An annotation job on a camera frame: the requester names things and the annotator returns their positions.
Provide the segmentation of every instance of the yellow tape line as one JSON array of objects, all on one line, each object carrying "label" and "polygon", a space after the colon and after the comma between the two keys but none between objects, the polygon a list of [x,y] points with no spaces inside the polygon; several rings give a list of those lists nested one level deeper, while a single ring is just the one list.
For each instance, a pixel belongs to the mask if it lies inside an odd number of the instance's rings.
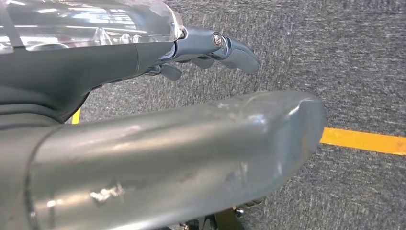
[{"label": "yellow tape line", "polygon": [[[72,124],[78,124],[79,120],[80,109],[73,115]],[[320,142],[360,150],[406,155],[406,138],[404,137],[325,128]]]},{"label": "yellow tape line", "polygon": [[79,124],[80,121],[80,109],[76,111],[76,113],[72,117],[72,124]]}]

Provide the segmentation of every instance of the orange tape line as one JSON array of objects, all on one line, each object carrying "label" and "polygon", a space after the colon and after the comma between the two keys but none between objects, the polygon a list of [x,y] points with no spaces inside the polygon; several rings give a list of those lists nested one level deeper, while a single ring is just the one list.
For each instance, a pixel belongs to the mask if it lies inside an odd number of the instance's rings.
[{"label": "orange tape line", "polygon": [[404,137],[325,128],[320,142],[361,150],[406,155],[406,138]]}]

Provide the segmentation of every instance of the bolt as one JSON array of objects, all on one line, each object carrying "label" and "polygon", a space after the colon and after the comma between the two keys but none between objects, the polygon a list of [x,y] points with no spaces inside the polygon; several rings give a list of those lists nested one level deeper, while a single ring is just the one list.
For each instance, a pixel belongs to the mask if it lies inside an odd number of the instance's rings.
[{"label": "bolt", "polygon": [[221,45],[221,41],[222,39],[221,39],[221,36],[220,35],[218,35],[218,34],[215,34],[215,35],[213,35],[213,41],[214,41],[214,44],[216,45],[216,46],[220,46]]},{"label": "bolt", "polygon": [[242,216],[242,214],[244,214],[244,209],[242,209],[242,208],[237,208],[236,210],[235,210],[235,212],[236,212],[236,216],[237,217],[241,217]]}]

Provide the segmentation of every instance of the gray carpet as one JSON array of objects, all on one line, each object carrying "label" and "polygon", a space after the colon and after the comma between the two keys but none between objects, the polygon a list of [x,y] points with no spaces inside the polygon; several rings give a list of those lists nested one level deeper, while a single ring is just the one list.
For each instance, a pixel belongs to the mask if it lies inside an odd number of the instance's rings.
[{"label": "gray carpet", "polygon": [[[262,58],[248,76],[184,64],[91,94],[82,121],[296,89],[320,97],[328,126],[406,136],[405,0],[168,0],[186,25],[216,29]],[[321,145],[242,218],[248,230],[406,229],[406,158]]]}]

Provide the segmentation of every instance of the clear plastic cover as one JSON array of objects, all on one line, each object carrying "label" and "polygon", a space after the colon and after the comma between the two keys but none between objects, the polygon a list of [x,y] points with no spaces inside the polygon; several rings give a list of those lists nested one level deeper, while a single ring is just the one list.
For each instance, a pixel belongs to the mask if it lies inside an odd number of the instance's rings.
[{"label": "clear plastic cover", "polygon": [[[2,26],[12,27],[29,51],[171,42],[182,30],[180,15],[158,0],[1,0],[1,4],[13,24]],[[10,52],[2,29],[0,52]]]},{"label": "clear plastic cover", "polygon": [[9,37],[6,35],[6,31],[4,26],[1,24],[0,21],[0,54],[8,54],[12,53],[13,48],[10,43]]}]

